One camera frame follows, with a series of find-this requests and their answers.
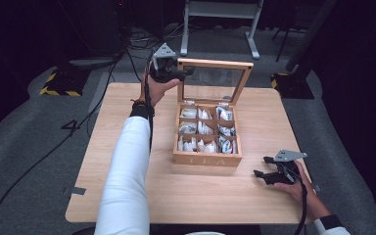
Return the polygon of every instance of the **black cable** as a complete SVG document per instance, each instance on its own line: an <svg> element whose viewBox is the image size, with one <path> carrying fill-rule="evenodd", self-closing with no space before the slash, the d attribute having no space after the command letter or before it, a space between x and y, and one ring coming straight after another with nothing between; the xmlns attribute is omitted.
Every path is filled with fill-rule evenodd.
<svg viewBox="0 0 376 235"><path fill-rule="evenodd" d="M148 57L148 61L146 63L146 68L145 68L145 100L146 100L146 105L148 109L148 116L149 116L149 126L151 127L151 135L149 138L149 151L152 150L152 139L153 139L153 134L154 134L154 112L151 104L151 95L149 94L149 83L148 83L148 78L149 78L149 73L150 73L150 67L151 67L151 59L152 56L154 55L154 50L151 51L151 54Z"/></svg>
<svg viewBox="0 0 376 235"><path fill-rule="evenodd" d="M112 71L113 69L115 68L116 64L118 63L118 61L115 62L114 65L111 66L110 68L110 71L109 71L109 78L110 76L112 75ZM12 191L12 189L15 188L15 186L17 186L17 184L24 179L24 177L29 174L37 165L39 165L40 163L42 163L44 160L46 160L52 153L54 153L58 148L60 148L60 146L62 146L70 137L72 137L72 135L94 114L94 112L96 112L96 108L102 103L103 101L103 98L105 97L105 94L106 94L106 90L108 88L108 85L109 85L109 80L106 84L106 87L105 87L105 90L103 92L103 95L102 97L100 98L99 102L97 103L97 105L95 106L95 108L90 112L90 114L88 114L80 123L78 126L76 126L74 129L72 129L70 131L70 133L59 143L57 144L53 149L51 149L46 155L44 155L41 159L39 159L35 164L33 164L29 169L27 169L12 185L11 187L9 187L9 189L4 193L4 195L1 197L0 199L0 207L2 205L2 203L4 202L4 200L6 199L6 197L9 195L9 193Z"/></svg>
<svg viewBox="0 0 376 235"><path fill-rule="evenodd" d="M107 90L107 87L108 87L108 85L110 84L110 78L111 78L111 77L113 78L113 82L116 81L116 79L115 79L115 77L113 76L113 74L112 74L111 72L109 72L109 77L108 77L108 81L107 81L107 83L106 83L105 90ZM96 112L98 109L100 109L100 107L101 107L101 103L99 102L98 105L96 105L96 106L93 108L93 109L94 109L94 112ZM89 132L89 127L88 127L90 119L91 119L91 115L90 115L90 117L87 119L87 124L86 124L86 131L87 131L87 136L88 136L88 138L91 137L90 132Z"/></svg>
<svg viewBox="0 0 376 235"><path fill-rule="evenodd" d="M126 48L126 53L127 53L127 55L129 56L130 63L132 64L133 71L135 72L135 75L136 75L137 79L138 79L139 81L142 81L142 79L140 79L139 75L137 74L137 70L136 70L135 64L133 63L132 55L130 55L130 53L129 53L129 51L127 50L127 48Z"/></svg>
<svg viewBox="0 0 376 235"><path fill-rule="evenodd" d="M299 180L299 182L301 183L301 187L302 187L302 217L301 217L301 221L299 222L299 225L298 225L298 228L296 229L295 231L295 235L299 235L302 231L302 228L304 227L305 225L305 220L306 220L306 210L307 210L307 189L306 189L306 186L304 185L304 182L302 181L302 178L300 175L296 174L294 171L288 169L287 167L285 167L283 165L283 167L289 172L289 173L292 173L295 178L297 178Z"/></svg>

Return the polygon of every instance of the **wooden table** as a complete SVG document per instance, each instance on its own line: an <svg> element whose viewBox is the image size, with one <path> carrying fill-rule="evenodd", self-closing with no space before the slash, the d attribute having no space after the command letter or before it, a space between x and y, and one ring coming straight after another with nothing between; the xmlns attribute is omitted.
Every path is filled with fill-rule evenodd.
<svg viewBox="0 0 376 235"><path fill-rule="evenodd" d="M129 100L137 98L139 91L139 84L110 84L75 183L86 191L71 195L68 221L96 221L111 156L130 114ZM275 156L280 149L299 151L277 91L243 89L236 105L243 149L238 167L172 163L176 100L175 88L156 106L146 178L151 223L299 223L302 207L253 173L254 169L274 171L264 163L264 156Z"/></svg>

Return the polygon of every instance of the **black wrist strap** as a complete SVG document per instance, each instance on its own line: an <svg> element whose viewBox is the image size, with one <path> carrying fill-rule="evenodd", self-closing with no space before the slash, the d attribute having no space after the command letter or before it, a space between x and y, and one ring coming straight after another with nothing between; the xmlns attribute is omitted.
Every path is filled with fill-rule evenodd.
<svg viewBox="0 0 376 235"><path fill-rule="evenodd" d="M149 114L148 114L148 109L146 109L146 106L144 105L138 105L134 106L132 109L132 112L130 113L130 117L142 117L144 119L148 119Z"/></svg>

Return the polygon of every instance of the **chair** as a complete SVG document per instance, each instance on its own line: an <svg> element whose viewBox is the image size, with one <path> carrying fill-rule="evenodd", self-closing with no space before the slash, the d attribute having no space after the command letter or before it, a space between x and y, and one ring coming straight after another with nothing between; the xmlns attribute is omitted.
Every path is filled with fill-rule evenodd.
<svg viewBox="0 0 376 235"><path fill-rule="evenodd" d="M285 22L279 26L271 40L274 40L280 30L285 30L285 36L283 37L282 44L280 46L279 53L277 54L276 62L279 62L280 55L282 54L283 47L285 45L286 39L288 38L289 32L306 33L309 29L311 23L316 18L319 13L321 6L318 5L298 5L291 9L292 17L285 18Z"/></svg>

